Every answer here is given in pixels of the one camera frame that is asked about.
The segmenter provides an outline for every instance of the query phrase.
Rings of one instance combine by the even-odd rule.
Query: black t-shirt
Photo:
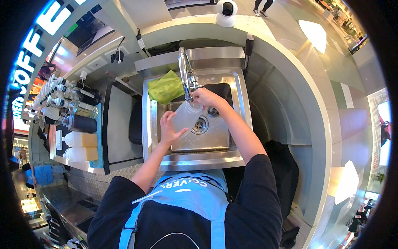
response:
[[[131,202],[145,193],[135,183],[115,176],[88,229],[90,249],[118,248],[120,233],[131,211]],[[180,232],[199,248],[210,248],[211,221],[180,207],[147,201],[138,217],[134,248],[150,248],[163,236]],[[226,248],[279,248],[282,215],[269,158],[259,154],[246,165],[239,194],[225,213]],[[156,248],[196,248],[180,234],[162,239]]]
[[[25,163],[24,165],[22,165],[22,170],[23,171],[30,170],[30,164],[29,163]],[[32,184],[29,184],[29,183],[26,183],[25,186],[27,186],[28,188],[35,189],[35,187]]]

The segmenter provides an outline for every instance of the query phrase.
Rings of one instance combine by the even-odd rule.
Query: faucet spout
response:
[[[185,93],[185,99],[188,102],[193,102],[192,89],[203,87],[203,85],[198,85],[198,76],[193,72],[191,63],[184,47],[179,48],[178,65],[179,72],[181,74],[182,88],[184,89]]]

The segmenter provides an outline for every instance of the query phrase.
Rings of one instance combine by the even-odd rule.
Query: illuminated sign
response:
[[[86,0],[75,0],[78,5],[81,5]],[[61,8],[58,2],[53,2],[49,5],[36,19],[36,24],[39,25],[45,32],[50,35],[54,35],[56,31],[61,27],[61,25],[68,19],[71,15],[72,10],[70,8],[63,8],[59,14],[55,17],[55,14]],[[20,96],[12,102],[12,112],[14,115],[14,121],[19,120],[21,122],[21,114],[25,109],[24,105],[24,95],[27,93],[26,85],[29,84],[32,73],[35,70],[36,65],[30,60],[32,56],[41,57],[43,54],[44,47],[40,46],[40,38],[43,31],[31,28],[26,36],[25,41],[22,43],[21,51],[19,52],[18,58],[16,60],[15,71],[11,75],[12,85],[21,88]]]

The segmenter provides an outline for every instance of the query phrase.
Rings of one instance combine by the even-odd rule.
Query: light blue apron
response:
[[[32,170],[25,171],[27,182],[33,185]],[[35,167],[35,177],[38,185],[48,185],[54,181],[51,165],[39,165]]]
[[[211,249],[225,249],[224,219],[228,206],[226,192],[228,189],[225,178],[215,174],[184,172],[163,176],[152,192],[141,198],[138,206],[131,212],[121,232],[119,249],[134,248],[138,215],[148,200],[185,208],[210,220]]]

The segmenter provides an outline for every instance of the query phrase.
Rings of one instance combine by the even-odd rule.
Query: green cloth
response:
[[[181,79],[170,70],[162,78],[148,82],[148,93],[150,100],[156,100],[166,105],[173,99],[184,95],[184,89]]]

